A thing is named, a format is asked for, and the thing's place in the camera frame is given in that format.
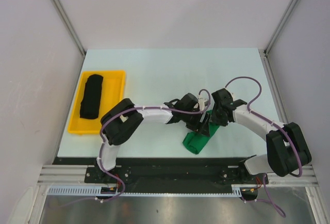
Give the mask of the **green t-shirt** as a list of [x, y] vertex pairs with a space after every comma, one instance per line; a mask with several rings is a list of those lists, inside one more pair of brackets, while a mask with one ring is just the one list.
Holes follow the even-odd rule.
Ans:
[[211, 110], [206, 111], [202, 122], [195, 118], [193, 122], [186, 123], [186, 128], [191, 132], [185, 136], [183, 146], [189, 152], [199, 154], [220, 127], [210, 121], [211, 113]]

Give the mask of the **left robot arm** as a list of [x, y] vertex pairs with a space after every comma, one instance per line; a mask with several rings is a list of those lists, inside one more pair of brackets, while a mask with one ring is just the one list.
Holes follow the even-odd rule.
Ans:
[[211, 95], [202, 89], [198, 96], [185, 94], [181, 99], [165, 102], [159, 106], [139, 106], [125, 98], [106, 113], [101, 119], [100, 136], [103, 140], [96, 158], [96, 177], [107, 183], [113, 179], [117, 154], [120, 145], [127, 142], [143, 123], [173, 124], [180, 121], [186, 128], [210, 137]]

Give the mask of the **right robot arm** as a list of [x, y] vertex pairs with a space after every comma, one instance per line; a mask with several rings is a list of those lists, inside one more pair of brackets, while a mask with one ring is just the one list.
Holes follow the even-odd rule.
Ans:
[[219, 126], [227, 126], [229, 123], [242, 125], [266, 142], [266, 154], [253, 155], [243, 160], [238, 170], [241, 182], [251, 183], [260, 173], [274, 172], [279, 177], [302, 175], [302, 167], [311, 163], [312, 157], [298, 124], [272, 121], [252, 110], [247, 102], [234, 100], [225, 88], [211, 95], [214, 101], [212, 123]]

